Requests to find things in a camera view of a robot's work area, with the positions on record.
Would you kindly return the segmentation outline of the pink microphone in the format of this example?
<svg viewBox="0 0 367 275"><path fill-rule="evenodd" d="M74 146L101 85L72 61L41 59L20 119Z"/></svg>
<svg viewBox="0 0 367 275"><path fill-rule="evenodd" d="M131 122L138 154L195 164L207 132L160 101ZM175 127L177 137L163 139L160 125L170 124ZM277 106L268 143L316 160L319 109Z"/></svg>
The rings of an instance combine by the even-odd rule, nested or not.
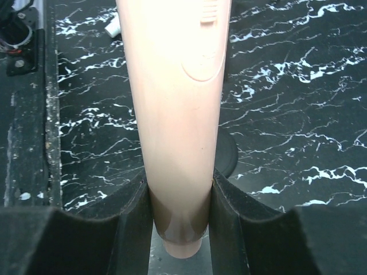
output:
<svg viewBox="0 0 367 275"><path fill-rule="evenodd" d="M117 1L155 227L189 258L209 219L231 1Z"/></svg>

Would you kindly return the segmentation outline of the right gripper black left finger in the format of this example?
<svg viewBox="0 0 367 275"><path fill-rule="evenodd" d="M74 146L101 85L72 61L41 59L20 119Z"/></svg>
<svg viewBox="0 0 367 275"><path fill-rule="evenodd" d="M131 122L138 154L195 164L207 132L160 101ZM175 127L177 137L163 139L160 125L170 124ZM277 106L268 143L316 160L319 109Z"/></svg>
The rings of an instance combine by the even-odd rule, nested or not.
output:
<svg viewBox="0 0 367 275"><path fill-rule="evenodd" d="M2 274L147 274L153 215L144 172L76 214L1 208Z"/></svg>

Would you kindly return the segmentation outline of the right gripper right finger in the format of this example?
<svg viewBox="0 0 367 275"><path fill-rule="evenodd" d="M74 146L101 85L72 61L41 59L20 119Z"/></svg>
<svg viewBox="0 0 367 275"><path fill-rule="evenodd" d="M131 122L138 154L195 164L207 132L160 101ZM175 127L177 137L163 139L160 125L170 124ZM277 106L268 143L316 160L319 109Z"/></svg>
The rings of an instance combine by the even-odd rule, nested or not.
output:
<svg viewBox="0 0 367 275"><path fill-rule="evenodd" d="M214 274L365 274L365 206L297 206L281 213L213 176Z"/></svg>

